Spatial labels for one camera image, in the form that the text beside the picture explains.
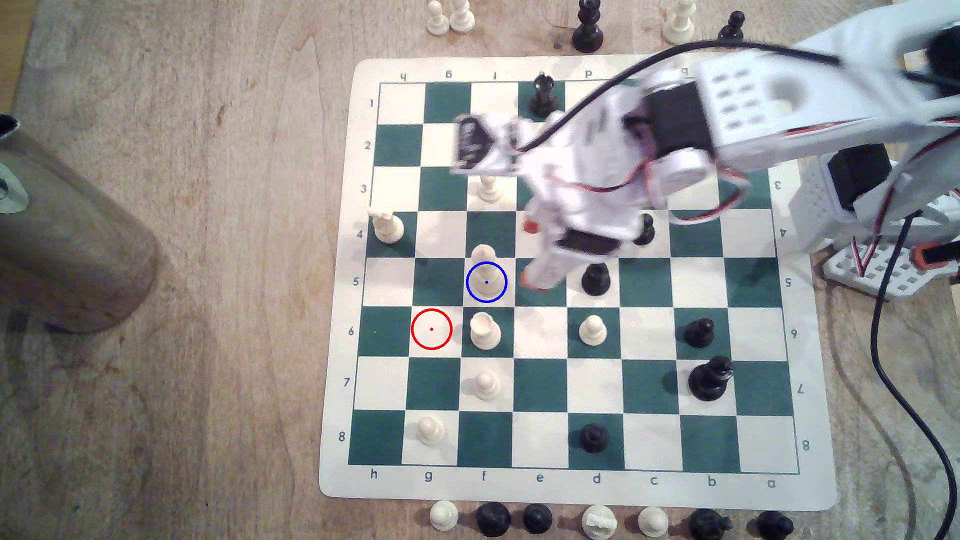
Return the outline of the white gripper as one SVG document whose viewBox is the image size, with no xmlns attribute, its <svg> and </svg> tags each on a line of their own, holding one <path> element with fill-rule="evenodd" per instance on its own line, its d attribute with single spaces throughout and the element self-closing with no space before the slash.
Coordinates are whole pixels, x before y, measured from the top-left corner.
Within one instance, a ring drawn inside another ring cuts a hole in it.
<svg viewBox="0 0 960 540">
<path fill-rule="evenodd" d="M 591 104 L 564 126 L 562 111 L 543 121 L 515 119 L 520 178 L 531 192 L 522 231 L 537 240 L 536 254 L 521 272 L 526 289 L 550 290 L 574 269 L 574 261 L 607 261 L 634 240 L 649 207 L 642 186 L 650 161 L 644 135 L 647 110 L 640 104 Z"/>
</svg>

